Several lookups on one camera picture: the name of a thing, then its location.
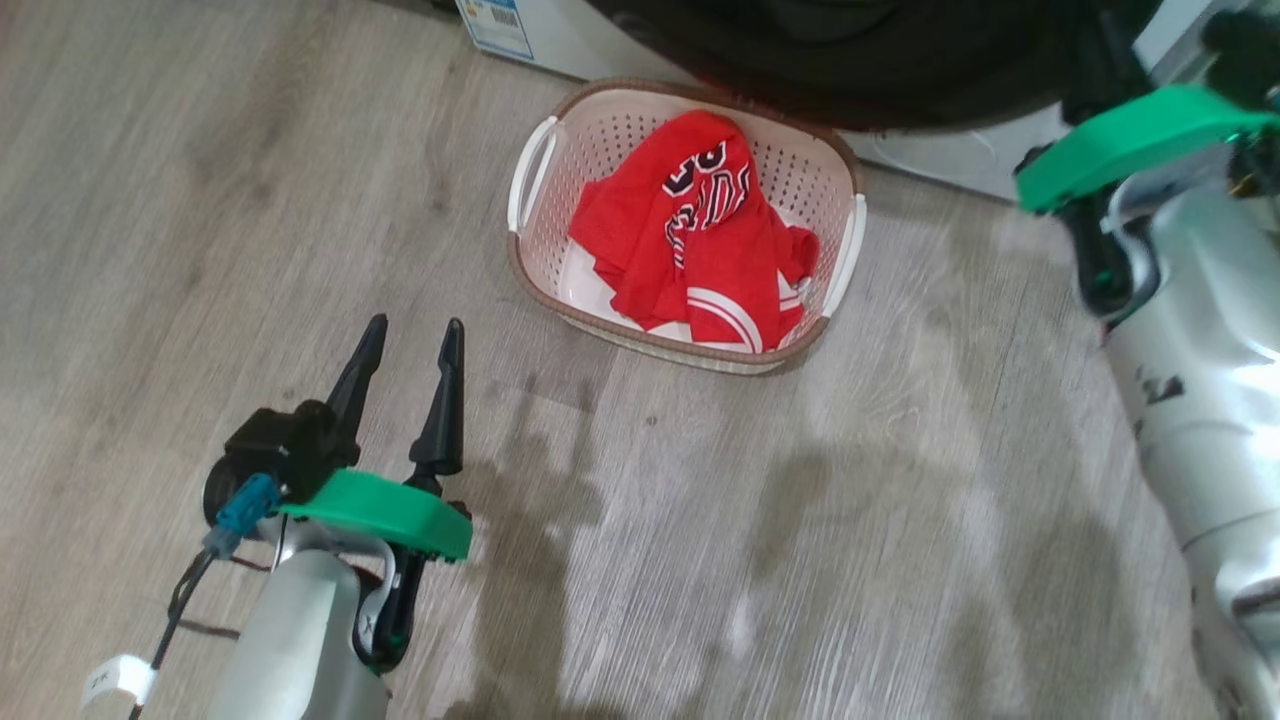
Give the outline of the cream basket with brown rim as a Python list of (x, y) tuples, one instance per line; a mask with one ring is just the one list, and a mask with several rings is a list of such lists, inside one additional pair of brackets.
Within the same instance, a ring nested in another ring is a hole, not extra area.
[[(646, 333), (611, 307), (612, 292), (568, 233), (588, 182), (605, 178), (667, 120), (696, 109), (733, 120), (748, 138), (771, 206), (813, 231), (820, 251), (800, 288), (803, 318), (776, 351), (744, 354), (695, 345), (682, 325)], [(509, 183), (508, 259), (541, 306), (589, 334), (669, 363), (760, 375), (801, 357), (844, 301), (867, 228), (861, 168), (835, 133), (727, 94), (650, 79), (611, 78), (566, 97), (527, 137)]]

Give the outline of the washing machine glass door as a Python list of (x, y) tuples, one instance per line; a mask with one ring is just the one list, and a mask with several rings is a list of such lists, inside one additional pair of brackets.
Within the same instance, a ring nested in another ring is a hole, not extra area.
[(1059, 101), (1162, 0), (585, 0), (690, 76), (836, 129), (970, 129)]

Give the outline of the blue energy label sticker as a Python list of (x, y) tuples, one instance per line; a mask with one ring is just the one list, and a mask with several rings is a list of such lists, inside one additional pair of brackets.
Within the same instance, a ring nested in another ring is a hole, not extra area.
[(454, 0), (474, 44), (483, 51), (518, 61), (534, 61), (515, 0)]

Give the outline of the white front-load washing machine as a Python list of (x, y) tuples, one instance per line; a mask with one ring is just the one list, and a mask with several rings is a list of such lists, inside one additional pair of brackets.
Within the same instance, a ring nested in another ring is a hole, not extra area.
[[(445, 9), (458, 10), (454, 0), (438, 1)], [(632, 77), (677, 83), (692, 82), (692, 76), (687, 72), (660, 59), (654, 51), (641, 47), (639, 41), (626, 38), (622, 29), (609, 29), (600, 17), (591, 18), (590, 12), (579, 0), (515, 1), (535, 56), (534, 61), (522, 61), (525, 64), (575, 79)], [(1212, 12), (1242, 9), (1249, 4), (1265, 8), (1267, 3), (1268, 0), (1161, 0), (1153, 19), (1135, 40), (1135, 50), (1160, 79), (1189, 76), (1190, 64), (1198, 53), (1193, 35), (1203, 28)], [(1068, 127), (1061, 119), (1059, 102), (1051, 102), (1007, 120), (970, 129), (983, 133), (996, 147), (998, 169), (969, 184), (933, 181), (1011, 200), (1015, 164), (1034, 146), (1065, 135)], [(876, 129), (845, 132), (842, 136), (860, 159), (893, 169), (876, 158), (870, 149), (870, 135), (884, 132), (942, 135), (961, 131), (966, 129)]]

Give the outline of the red jersey with black print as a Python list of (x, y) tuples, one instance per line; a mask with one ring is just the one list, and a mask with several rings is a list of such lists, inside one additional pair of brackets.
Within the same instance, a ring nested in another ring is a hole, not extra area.
[(762, 196), (745, 133), (727, 117), (695, 110), (659, 126), (616, 172), (584, 187), (570, 237), (593, 256), (611, 307), (653, 331), (687, 324), (691, 234), (773, 224), (785, 225)]

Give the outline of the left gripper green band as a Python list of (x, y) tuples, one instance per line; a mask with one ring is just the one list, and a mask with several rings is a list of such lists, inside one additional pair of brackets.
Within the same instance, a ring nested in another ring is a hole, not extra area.
[[(335, 441), (348, 451), (358, 451), (388, 325), (387, 314), (370, 319), (326, 401), (335, 416)], [(428, 419), (410, 447), (408, 484), (339, 470), (307, 503), (287, 503), (280, 514), (282, 562), (320, 553), (355, 579), (349, 638), (372, 673), (390, 673), (407, 655), (426, 565), (465, 561), (474, 539), (465, 505), (434, 495), (442, 492), (442, 477), (463, 466), (465, 324), (458, 318), (449, 319), (436, 366), (440, 378)]]

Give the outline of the round white filter cover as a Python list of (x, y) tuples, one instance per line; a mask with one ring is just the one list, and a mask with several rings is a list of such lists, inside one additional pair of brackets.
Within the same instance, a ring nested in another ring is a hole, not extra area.
[(883, 164), (952, 184), (975, 183), (998, 169), (998, 154), (983, 133), (874, 133), (870, 149)]

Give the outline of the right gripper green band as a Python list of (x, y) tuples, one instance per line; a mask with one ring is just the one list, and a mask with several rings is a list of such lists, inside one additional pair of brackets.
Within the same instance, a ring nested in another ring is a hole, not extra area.
[(1280, 104), (1249, 110), (1194, 85), (1149, 92), (1115, 14), (1083, 10), (1075, 119), (1085, 122), (1032, 149), (1015, 172), (1021, 209), (1068, 229), (1082, 302), (1102, 322), (1130, 316), (1155, 295), (1162, 272), (1139, 231), (1144, 211), (1198, 184), (1219, 150), (1230, 195), (1280, 199)]

